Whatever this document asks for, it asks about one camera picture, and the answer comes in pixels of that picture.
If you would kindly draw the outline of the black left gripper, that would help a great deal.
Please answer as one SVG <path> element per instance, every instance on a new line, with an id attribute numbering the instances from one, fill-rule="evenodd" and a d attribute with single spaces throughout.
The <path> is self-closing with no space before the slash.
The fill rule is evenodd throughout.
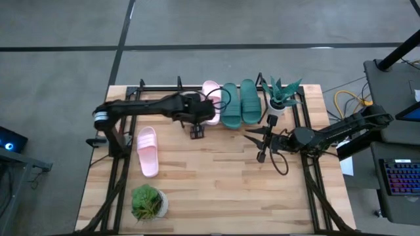
<path id="1" fill-rule="evenodd" d="M 215 116 L 215 109 L 212 101 L 206 98 L 202 92 L 182 92 L 180 94 L 184 101 L 184 111 L 180 116 L 180 123 L 191 123 L 190 138 L 192 140 L 204 137 L 203 122 L 212 120 Z"/>

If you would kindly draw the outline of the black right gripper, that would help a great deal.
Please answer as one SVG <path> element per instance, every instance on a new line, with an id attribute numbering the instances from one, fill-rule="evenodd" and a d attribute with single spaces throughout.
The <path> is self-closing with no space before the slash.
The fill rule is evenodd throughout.
<path id="1" fill-rule="evenodd" d="M 266 122 L 266 126 L 246 130 L 246 132 L 262 134 L 262 140 L 248 135 L 244 136 L 245 138 L 251 140 L 259 148 L 259 152 L 257 154 L 257 161 L 259 163 L 263 163 L 265 161 L 267 149 L 269 149 L 271 154 L 278 154 L 278 150 L 285 150 L 287 139 L 291 136 L 291 132 L 289 132 L 286 128 L 279 134 L 272 132 L 278 122 L 277 116 L 269 115 Z"/>

